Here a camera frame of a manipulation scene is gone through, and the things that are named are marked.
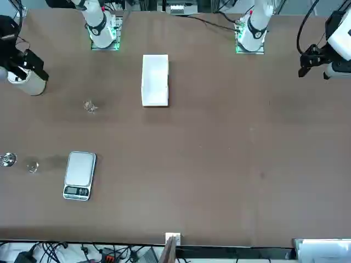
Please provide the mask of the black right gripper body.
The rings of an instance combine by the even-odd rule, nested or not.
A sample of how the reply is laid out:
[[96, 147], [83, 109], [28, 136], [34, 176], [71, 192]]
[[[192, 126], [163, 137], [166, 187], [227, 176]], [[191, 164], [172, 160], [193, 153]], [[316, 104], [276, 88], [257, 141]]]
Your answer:
[[1, 68], [23, 67], [28, 69], [27, 53], [29, 48], [18, 49], [16, 42], [1, 41]]

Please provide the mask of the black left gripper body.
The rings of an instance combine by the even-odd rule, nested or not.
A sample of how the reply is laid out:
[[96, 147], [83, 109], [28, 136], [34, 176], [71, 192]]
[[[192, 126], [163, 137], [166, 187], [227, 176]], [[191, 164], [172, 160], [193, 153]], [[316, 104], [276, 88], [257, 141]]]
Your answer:
[[318, 47], [312, 44], [309, 47], [309, 60], [311, 61], [330, 61], [331, 60], [331, 47], [329, 44], [324, 44]]

